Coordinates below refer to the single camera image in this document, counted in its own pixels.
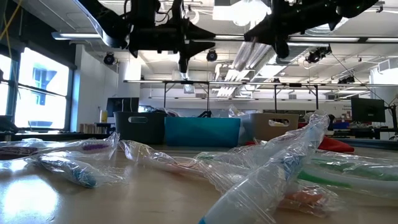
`yellow cable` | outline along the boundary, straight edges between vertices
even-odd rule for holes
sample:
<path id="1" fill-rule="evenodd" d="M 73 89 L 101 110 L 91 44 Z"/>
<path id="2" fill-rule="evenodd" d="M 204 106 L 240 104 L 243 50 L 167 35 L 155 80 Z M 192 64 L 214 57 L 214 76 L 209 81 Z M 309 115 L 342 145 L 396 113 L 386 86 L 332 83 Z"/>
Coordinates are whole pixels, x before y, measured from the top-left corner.
<path id="1" fill-rule="evenodd" d="M 1 32 L 1 34 L 0 34 L 0 40 L 2 39 L 2 37 L 4 37 L 4 34 L 6 34 L 6 32 L 7 32 L 7 30 L 8 30 L 8 27 L 11 25 L 12 20 L 14 20 L 14 17 L 15 17 L 15 15 L 17 14 L 18 9 L 20 8 L 22 1 L 23 1 L 23 0 L 19 0 L 18 5 L 17 5 L 17 7 L 15 8 L 15 11 L 12 13 L 12 16 L 11 16 L 11 18 L 10 18 L 10 21 L 6 22 L 6 20 L 4 20 L 4 23 L 6 24 L 6 26 L 5 26 L 4 30 Z"/>

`red object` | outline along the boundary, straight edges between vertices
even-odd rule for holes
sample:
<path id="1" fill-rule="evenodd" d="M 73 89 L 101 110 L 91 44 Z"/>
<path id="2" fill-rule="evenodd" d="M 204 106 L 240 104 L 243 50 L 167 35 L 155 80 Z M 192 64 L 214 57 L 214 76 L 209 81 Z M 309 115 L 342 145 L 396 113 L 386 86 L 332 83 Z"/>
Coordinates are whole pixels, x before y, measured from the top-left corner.
<path id="1" fill-rule="evenodd" d="M 350 146 L 349 144 L 328 138 L 326 136 L 323 137 L 323 141 L 319 145 L 318 149 L 332 152 L 354 152 L 354 147 Z"/>

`window frame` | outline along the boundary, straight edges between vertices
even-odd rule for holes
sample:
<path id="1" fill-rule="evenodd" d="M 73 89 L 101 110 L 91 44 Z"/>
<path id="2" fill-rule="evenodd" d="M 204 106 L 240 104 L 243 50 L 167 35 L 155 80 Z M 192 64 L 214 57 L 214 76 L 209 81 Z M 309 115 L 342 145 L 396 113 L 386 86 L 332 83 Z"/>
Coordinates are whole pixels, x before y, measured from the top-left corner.
<path id="1" fill-rule="evenodd" d="M 30 48 L 32 51 L 37 52 L 38 54 L 42 54 L 35 49 Z M 30 127 L 23 127 L 20 128 L 20 130 L 26 130 L 26 131 L 38 131 L 38 132 L 46 132 L 46 131 L 69 131 L 70 130 L 70 120 L 71 120 L 71 110 L 72 110 L 72 92 L 73 92 L 73 76 L 75 74 L 75 67 L 71 67 L 69 65 L 65 65 L 62 62 L 59 62 L 56 58 L 50 58 L 46 55 L 43 55 L 44 57 L 47 57 L 51 60 L 54 60 L 58 63 L 61 63 L 62 65 L 66 66 L 69 68 L 69 74 L 68 74 L 68 86 L 67 86 L 67 95 L 63 96 L 58 93 L 54 93 L 51 91 L 43 90 L 34 86 L 29 86 L 29 85 L 24 85 L 18 82 L 19 80 L 19 74 L 20 74 L 20 69 L 21 69 L 21 54 L 24 53 L 24 51 L 18 52 L 14 49 L 11 49 L 11 54 L 12 58 L 9 55 L 9 50 L 6 46 L 0 44 L 0 54 L 6 57 L 11 58 L 11 71 L 15 69 L 15 75 L 11 74 L 9 80 L 4 80 L 2 83 L 7 83 L 8 84 L 8 97 L 7 97 L 7 109 L 6 109 L 6 115 L 12 116 L 13 122 L 16 120 L 16 108 L 17 108 L 17 99 L 18 99 L 18 89 L 23 88 L 26 90 L 33 90 L 39 93 L 43 93 L 46 95 L 53 95 L 53 96 L 61 96 L 66 99 L 66 111 L 65 111 L 65 120 L 64 120 L 64 127 L 63 128 L 30 128 Z"/>

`cardboard box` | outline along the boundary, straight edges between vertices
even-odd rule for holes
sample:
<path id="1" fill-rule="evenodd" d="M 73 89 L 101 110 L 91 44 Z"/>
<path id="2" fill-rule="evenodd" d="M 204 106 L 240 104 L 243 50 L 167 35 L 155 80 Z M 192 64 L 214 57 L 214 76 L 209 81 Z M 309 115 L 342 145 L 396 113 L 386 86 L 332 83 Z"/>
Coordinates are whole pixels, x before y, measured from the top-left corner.
<path id="1" fill-rule="evenodd" d="M 299 126 L 297 114 L 272 114 L 254 113 L 240 116 L 247 138 L 269 141 L 285 134 L 287 131 L 296 130 Z M 288 120 L 289 124 L 274 124 L 274 120 Z"/>

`ceiling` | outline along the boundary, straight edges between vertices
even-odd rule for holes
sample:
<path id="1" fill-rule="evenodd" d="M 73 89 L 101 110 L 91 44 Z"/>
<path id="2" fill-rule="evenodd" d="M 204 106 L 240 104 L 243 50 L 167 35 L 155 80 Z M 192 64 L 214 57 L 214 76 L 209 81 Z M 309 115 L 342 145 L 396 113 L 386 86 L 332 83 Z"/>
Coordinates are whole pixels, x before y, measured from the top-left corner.
<path id="1" fill-rule="evenodd" d="M 202 5 L 195 8 L 205 12 L 200 13 L 197 26 L 216 34 L 243 34 L 249 29 L 249 26 L 236 26 L 232 21 L 214 21 L 211 15 L 214 0 L 201 0 L 201 2 Z M 398 1 L 385 0 L 385 2 L 385 11 L 398 12 Z M 106 6 L 118 14 L 123 13 L 122 4 L 107 4 Z M 60 32 L 95 32 L 90 21 L 72 0 L 25 0 L 22 7 Z M 397 36 L 398 22 L 396 21 L 398 21 L 398 14 L 364 12 L 342 25 L 334 32 L 334 35 Z M 85 44 L 86 50 L 99 60 L 109 51 L 115 51 L 115 56 L 120 61 L 135 60 L 129 52 L 111 49 L 101 41 L 83 42 L 82 44 Z M 217 42 L 215 50 L 218 53 L 218 63 L 234 60 L 240 45 L 239 42 Z M 336 58 L 329 55 L 320 63 L 309 66 L 304 62 L 304 55 L 288 66 L 283 71 L 283 76 L 279 75 L 280 80 L 282 82 L 328 82 L 331 81 L 331 77 L 334 77 L 333 82 L 336 82 L 339 77 L 336 75 L 346 71 L 346 67 L 353 68 L 356 77 L 362 82 L 367 82 L 371 67 L 376 66 L 377 62 L 385 60 L 386 57 L 398 55 L 398 45 L 332 44 L 331 48 Z M 214 72 L 217 63 L 207 62 L 206 54 L 207 52 L 202 52 L 191 58 L 189 69 Z M 157 77 L 162 74 L 170 75 L 173 70 L 178 69 L 177 63 L 173 61 L 173 56 L 151 51 L 141 51 L 139 56 L 144 64 L 142 71 L 148 77 L 152 74 L 156 74 Z"/>

